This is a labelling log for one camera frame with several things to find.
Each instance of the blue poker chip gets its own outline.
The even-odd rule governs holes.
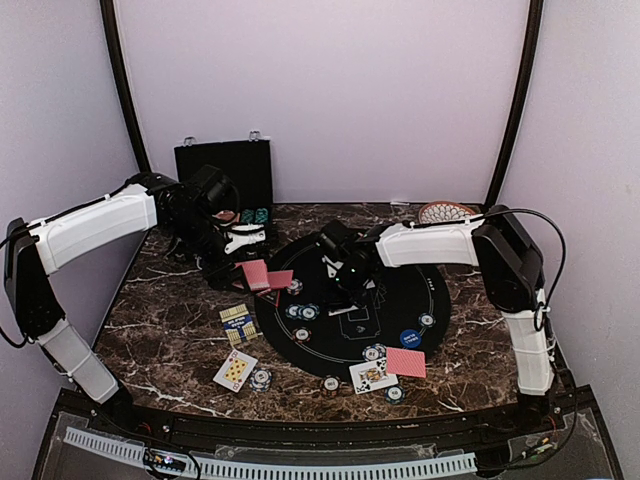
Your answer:
[[[387,347],[385,347],[381,343],[374,343],[371,346],[380,352],[380,356],[381,357],[386,357],[387,356]]]
[[[366,347],[364,350],[362,350],[362,358],[365,362],[372,362],[374,360],[378,360],[381,357],[382,353],[380,353],[380,350],[378,350],[374,346]]]
[[[266,392],[271,386],[271,372],[258,368],[251,373],[249,384],[254,392]]]
[[[320,315],[320,307],[314,305],[313,303],[304,305],[298,310],[298,318],[300,318],[301,320],[315,320],[316,318],[318,318],[318,315]]]
[[[287,315],[287,318],[290,318],[291,320],[297,320],[299,318],[298,315],[300,314],[301,308],[302,308],[302,305],[298,305],[297,303],[292,303],[291,305],[289,305],[285,309],[285,314]]]
[[[391,405],[398,405],[399,403],[404,402],[405,396],[404,388],[400,385],[389,387],[384,392],[385,400]]]
[[[422,337],[415,330],[405,330],[400,334],[400,343],[406,348],[416,348],[422,342]]]

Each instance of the white cable tray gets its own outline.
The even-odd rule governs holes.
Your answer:
[[[107,438],[73,427],[67,428],[64,442],[120,463],[146,468],[142,463],[145,447],[140,442]],[[171,455],[187,463],[187,468],[182,473],[183,478],[196,478],[193,462],[186,455],[174,453]],[[197,455],[194,457],[200,464],[203,480],[237,478],[246,480],[422,480],[477,471],[476,457],[473,453],[412,462],[338,467],[267,465],[229,462]],[[162,468],[158,470],[171,472]]]

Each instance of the playing card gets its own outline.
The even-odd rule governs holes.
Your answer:
[[[398,377],[387,372],[387,359],[360,363],[349,367],[353,387],[357,394],[387,388],[398,383]]]
[[[269,288],[271,290],[280,290],[291,285],[293,280],[293,270],[282,270],[279,272],[268,272]]]
[[[233,350],[225,360],[213,381],[233,392],[238,392],[245,384],[258,360],[237,350]]]
[[[409,377],[426,378],[424,352],[387,347],[387,370]]]
[[[236,263],[236,266],[242,267],[244,276],[252,292],[269,288],[267,264],[264,260],[250,260],[248,262]]]

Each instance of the poker chip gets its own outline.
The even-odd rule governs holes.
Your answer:
[[[251,373],[249,384],[254,392],[266,392],[271,386],[271,372],[258,368]]]
[[[311,321],[318,318],[320,315],[320,307],[310,303],[309,305],[304,305],[298,310],[298,318],[301,320]]]
[[[325,397],[335,397],[340,390],[340,379],[338,377],[326,376],[320,382],[320,390]]]
[[[302,282],[297,278],[294,278],[291,281],[291,285],[287,287],[287,293],[289,295],[295,296],[295,295],[299,295],[301,291],[302,291]]]
[[[381,357],[386,357],[387,356],[387,347],[385,347],[381,343],[374,343],[372,345],[372,347],[380,352],[380,356]]]
[[[422,343],[422,337],[415,330],[405,330],[400,334],[400,343],[406,348],[417,348]]]
[[[423,327],[431,328],[436,324],[436,319],[428,313],[422,313],[418,317],[418,323],[420,323],[420,325]]]
[[[269,210],[266,208],[258,208],[256,210],[255,222],[262,225],[269,223]]]
[[[404,393],[404,388],[400,385],[394,385],[393,387],[389,387],[384,392],[384,398],[391,405],[398,405],[399,403],[404,402],[404,397],[406,394]]]
[[[289,305],[285,310],[287,318],[290,318],[291,320],[298,319],[298,314],[301,308],[302,305],[298,305],[297,303],[292,303],[291,305]]]
[[[292,334],[293,341],[296,343],[306,343],[311,340],[311,330],[308,328],[296,328]]]
[[[242,211],[240,215],[240,221],[242,223],[253,223],[256,219],[256,212],[250,209],[246,209]]]
[[[362,358],[366,362],[372,362],[373,360],[377,360],[382,357],[382,352],[378,350],[376,347],[366,347],[362,351]]]

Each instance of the black frame post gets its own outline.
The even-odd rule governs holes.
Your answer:
[[[531,80],[531,71],[533,70],[533,60],[536,55],[536,46],[538,44],[538,34],[540,33],[540,24],[542,22],[542,6],[544,0],[531,0],[529,4],[529,18],[527,19],[527,30],[524,37],[524,46],[522,47],[522,57],[520,59],[520,69],[518,70],[518,79],[516,80],[516,88],[511,102],[511,111],[507,120],[507,127],[502,139],[500,153],[496,167],[493,171],[493,178],[489,185],[487,197],[484,201],[484,208],[493,207],[498,201],[502,184],[504,183],[513,153],[513,146],[516,143],[518,128],[522,119],[524,110],[524,102],[527,99],[527,91],[529,90],[529,81]]]
[[[111,60],[111,69],[113,78],[116,82],[118,97],[120,99],[120,108],[124,116],[124,122],[129,132],[129,140],[133,148],[133,153],[138,163],[138,169],[141,172],[150,172],[151,164],[147,151],[144,148],[138,117],[133,106],[133,98],[129,81],[127,79],[127,71],[124,65],[124,57],[122,55],[122,46],[120,45],[120,36],[118,35],[118,22],[116,20],[115,7],[113,0],[100,0],[100,10],[102,11],[102,23],[104,25],[104,34],[107,39],[107,48],[109,50],[109,59]]]

